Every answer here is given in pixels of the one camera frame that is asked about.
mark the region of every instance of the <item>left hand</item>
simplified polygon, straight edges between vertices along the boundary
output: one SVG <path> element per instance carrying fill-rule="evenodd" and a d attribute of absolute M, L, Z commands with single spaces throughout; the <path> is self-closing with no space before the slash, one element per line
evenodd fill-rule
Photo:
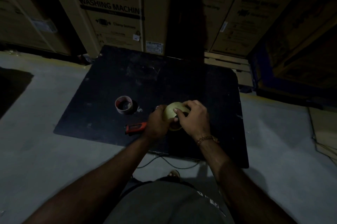
<path fill-rule="evenodd" d="M 149 115 L 143 136 L 147 137 L 151 141 L 164 137 L 168 131 L 170 123 L 175 121 L 174 118 L 170 118 L 167 121 L 163 120 L 163 112 L 166 107 L 166 105 L 159 105 L 156 110 Z"/>

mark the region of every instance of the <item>black cable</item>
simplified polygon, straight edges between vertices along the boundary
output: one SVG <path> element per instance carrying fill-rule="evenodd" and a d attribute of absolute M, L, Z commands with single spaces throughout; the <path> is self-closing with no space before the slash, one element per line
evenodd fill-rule
<path fill-rule="evenodd" d="M 197 162 L 195 165 L 193 165 L 193 166 L 186 167 L 186 168 L 180 168 L 180 167 L 176 167 L 176 166 L 172 165 L 172 164 L 171 164 L 170 162 L 168 162 L 165 158 L 163 158 L 163 156 L 157 155 L 157 157 L 155 157 L 154 159 L 152 159 L 152 160 L 151 160 L 150 162 L 148 162 L 146 165 L 143 165 L 143 166 L 141 166 L 141 167 L 137 167 L 137 169 L 141 169 L 141 168 L 144 168 L 145 166 L 148 166 L 152 161 L 156 160 L 157 158 L 162 158 L 162 159 L 165 160 L 165 162 L 168 163 L 170 166 L 172 166 L 172 167 L 174 167 L 174 168 L 176 168 L 176 169 L 179 169 L 179 170 L 191 169 L 191 168 L 197 166 L 197 165 L 200 163 L 200 161 L 198 161 L 198 162 Z"/>

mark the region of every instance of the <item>gray t-shirt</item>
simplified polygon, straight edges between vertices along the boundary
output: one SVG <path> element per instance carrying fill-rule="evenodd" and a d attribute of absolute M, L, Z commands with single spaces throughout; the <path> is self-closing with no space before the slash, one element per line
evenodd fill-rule
<path fill-rule="evenodd" d="M 112 223 L 233 223 L 210 198 L 183 184 L 155 181 L 121 199 L 105 220 Z"/>

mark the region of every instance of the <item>right hand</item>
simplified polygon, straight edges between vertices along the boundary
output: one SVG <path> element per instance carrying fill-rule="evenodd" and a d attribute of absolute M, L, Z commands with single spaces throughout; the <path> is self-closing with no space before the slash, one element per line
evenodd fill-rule
<path fill-rule="evenodd" d="M 207 109 L 199 101 L 187 101 L 183 106 L 188 105 L 191 112 L 185 117 L 184 113 L 179 109 L 173 111 L 178 115 L 179 122 L 184 130 L 195 140 L 202 137 L 210 136 L 210 122 Z"/>

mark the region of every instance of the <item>hand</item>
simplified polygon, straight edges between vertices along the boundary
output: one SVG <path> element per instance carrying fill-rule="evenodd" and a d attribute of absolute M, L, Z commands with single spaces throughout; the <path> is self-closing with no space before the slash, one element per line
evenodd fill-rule
<path fill-rule="evenodd" d="M 187 117 L 179 109 L 174 109 L 173 111 L 178 115 L 184 130 L 195 141 L 201 137 L 210 136 L 210 122 L 206 107 L 197 100 L 184 102 L 183 105 L 188 105 L 191 108 L 191 112 Z"/>
<path fill-rule="evenodd" d="M 156 110 L 149 115 L 143 135 L 152 141 L 164 137 L 170 123 L 174 121 L 174 118 L 170 118 L 167 121 L 163 120 L 163 112 L 166 107 L 166 105 L 159 105 Z"/>

